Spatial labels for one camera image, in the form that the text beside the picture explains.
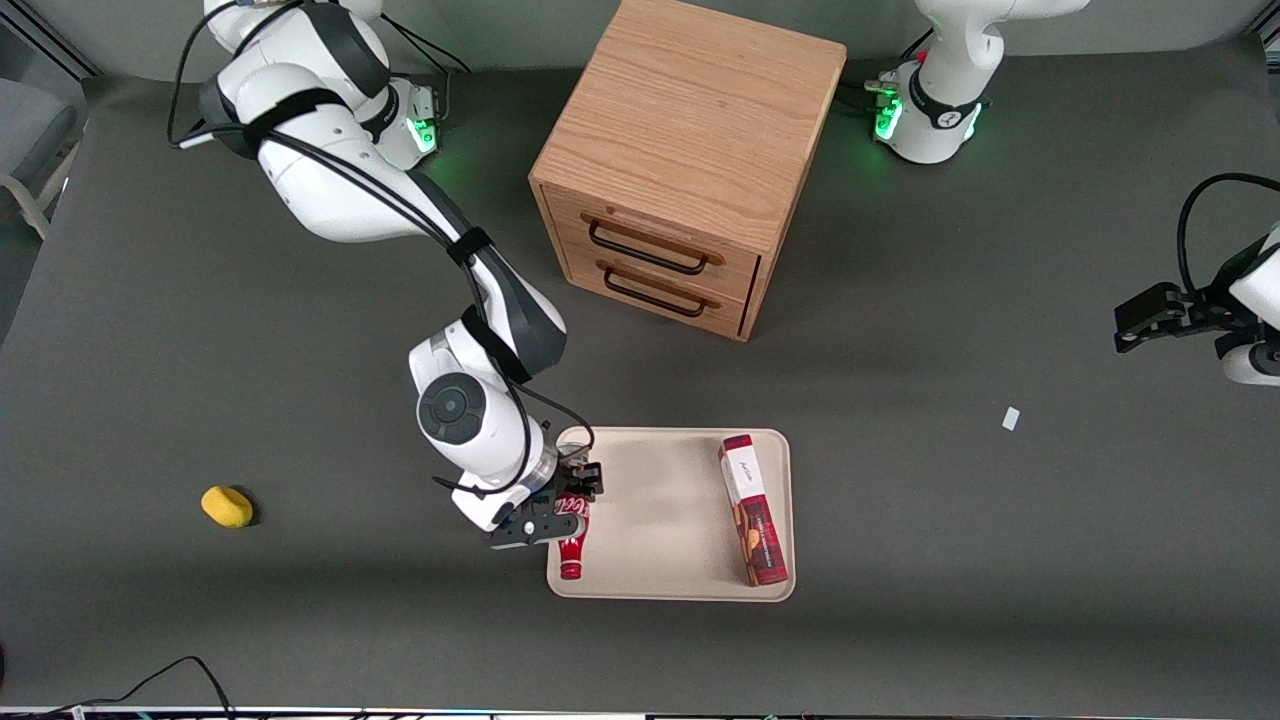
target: black metal handle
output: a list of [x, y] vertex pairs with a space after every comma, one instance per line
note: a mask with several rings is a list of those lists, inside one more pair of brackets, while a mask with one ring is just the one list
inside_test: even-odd
[[627, 258], [635, 258], [636, 260], [644, 260], [645, 263], [652, 263], [659, 268], [666, 268], [685, 275], [696, 275], [707, 269], [707, 261], [710, 258], [704, 252], [701, 259], [698, 260], [696, 265], [681, 265], [680, 263], [672, 263], [666, 258], [658, 258], [657, 255], [650, 255], [643, 250], [636, 250], [634, 247], [627, 247], [626, 245], [620, 245], [612, 240], [604, 240], [603, 237], [595, 234], [595, 231], [600, 229], [600, 220], [591, 220], [591, 227], [588, 228], [586, 234], [591, 238], [591, 242], [604, 247], [605, 250], [612, 250], [614, 252], [621, 252]]
[[675, 313], [677, 315], [684, 315], [686, 318], [696, 318], [696, 316], [699, 316], [699, 315], [703, 314], [703, 310], [707, 310], [707, 302], [708, 301], [705, 301], [705, 300], [699, 300], [696, 310], [689, 310], [687, 307], [681, 307], [680, 305], [675, 305], [675, 304], [667, 302], [666, 300], [658, 300], [657, 297], [650, 297], [650, 296], [648, 296], [648, 295], [645, 295], [645, 293], [643, 293], [640, 291], [631, 290], [630, 287], [622, 287], [621, 284], [609, 282], [609, 277], [612, 277], [612, 275], [613, 275], [613, 268], [605, 268], [604, 269], [604, 287], [612, 290], [613, 292], [617, 292], [617, 293], [621, 293], [621, 295], [626, 295], [627, 297], [632, 297], [635, 300], [639, 300], [640, 302], [648, 302], [649, 305], [657, 305], [658, 307], [662, 307], [663, 310], [667, 310], [668, 313]]

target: red bottle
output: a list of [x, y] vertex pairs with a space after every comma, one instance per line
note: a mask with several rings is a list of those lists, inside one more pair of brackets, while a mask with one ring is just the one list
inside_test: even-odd
[[581, 495], [563, 493], [556, 498], [557, 515], [577, 515], [582, 519], [582, 533], [576, 538], [559, 541], [561, 579], [577, 580], [582, 577], [582, 543], [591, 520], [591, 506]]

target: green led light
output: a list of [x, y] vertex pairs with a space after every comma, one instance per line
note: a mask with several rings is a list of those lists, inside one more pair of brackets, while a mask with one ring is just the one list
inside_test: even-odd
[[978, 127], [978, 115], [980, 114], [982, 114], [982, 102], [978, 102], [978, 106], [973, 109], [973, 119], [969, 120], [969, 129], [964, 131], [965, 140], [973, 137], [973, 131], [974, 128]]
[[404, 118], [404, 124], [408, 126], [408, 132], [413, 136], [413, 142], [417, 143], [419, 150], [424, 154], [435, 150], [435, 123], [431, 120]]
[[879, 111], [879, 117], [876, 118], [876, 135], [883, 141], [888, 141], [893, 137], [893, 131], [897, 129], [897, 120], [902, 117], [902, 101], [897, 97], [888, 104], [884, 109]]

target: beige tray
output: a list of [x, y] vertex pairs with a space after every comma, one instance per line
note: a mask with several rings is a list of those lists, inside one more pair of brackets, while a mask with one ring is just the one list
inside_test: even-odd
[[[750, 434], [788, 578], [753, 588], [717, 455], [721, 441]], [[586, 442], [570, 428], [559, 443]], [[582, 578], [562, 580], [559, 546], [548, 543], [547, 584], [561, 597], [781, 602], [796, 585], [791, 525], [791, 447], [777, 430], [595, 428], [590, 459], [604, 493], [591, 505]]]

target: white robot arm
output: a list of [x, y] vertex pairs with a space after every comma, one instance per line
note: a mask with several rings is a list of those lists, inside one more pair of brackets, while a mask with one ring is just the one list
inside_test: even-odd
[[1280, 192], [1280, 182], [1224, 173], [1202, 182], [1178, 223], [1179, 287], [1161, 282], [1115, 310], [1117, 352], [1161, 337], [1221, 332], [1215, 341], [1222, 372], [1244, 384], [1280, 387], [1280, 223], [1222, 264], [1213, 282], [1197, 288], [1187, 266], [1187, 222], [1196, 200], [1221, 182], [1245, 182]]
[[876, 140], [920, 164], [948, 160], [973, 136], [982, 94], [1005, 58], [996, 23], [1052, 18], [1089, 0], [915, 0], [936, 38], [922, 63], [909, 59], [867, 83], [879, 92]]
[[[458, 509], [490, 533], [494, 547], [580, 533], [576, 518], [561, 516], [550, 530], [543, 532], [544, 523], [538, 523], [538, 532], [517, 532], [515, 542], [494, 537], [513, 516], [550, 514], [544, 496], [558, 477], [561, 457], [544, 428], [524, 413], [513, 386], [561, 359], [564, 322], [435, 183], [397, 168], [372, 142], [357, 111], [376, 105], [381, 91], [361, 88], [351, 76], [376, 73], [385, 55], [361, 15], [346, 4], [306, 3], [274, 20], [275, 27], [259, 32], [251, 50], [215, 78], [216, 108], [205, 117], [215, 128], [209, 137], [216, 133], [255, 158], [298, 222], [323, 238], [372, 242], [429, 236], [448, 250], [467, 274], [476, 305], [408, 356], [419, 392], [419, 427], [440, 455], [465, 470], [456, 483], [443, 482], [454, 488]], [[366, 14], [376, 14], [372, 5], [378, 4], [360, 4]], [[306, 13], [317, 6], [329, 9], [323, 15]], [[224, 46], [238, 46], [257, 27], [244, 13], [261, 18], [262, 12], [238, 6], [219, 10], [214, 18], [220, 20], [219, 40]], [[333, 20], [314, 24], [316, 17], [335, 18], [334, 13], [343, 15], [343, 27], [355, 28], [343, 31], [348, 38], [369, 44], [372, 51], [366, 61], [375, 68], [360, 69], [355, 59], [334, 63], [333, 55], [317, 50], [334, 45], [317, 44], [317, 32]], [[216, 129], [227, 128], [228, 122], [237, 132]], [[183, 146], [200, 140], [197, 136]], [[530, 507], [534, 501], [539, 507]], [[521, 521], [522, 528], [530, 525]]]
[[[236, 119], [232, 99], [253, 70], [297, 63], [342, 97], [390, 164], [407, 170], [435, 150], [434, 95], [390, 74], [387, 50], [369, 26], [381, 15], [381, 0], [238, 3], [224, 10], [228, 0], [204, 3], [210, 32], [234, 54], [201, 88], [207, 122]], [[243, 143], [224, 142], [250, 156]]]

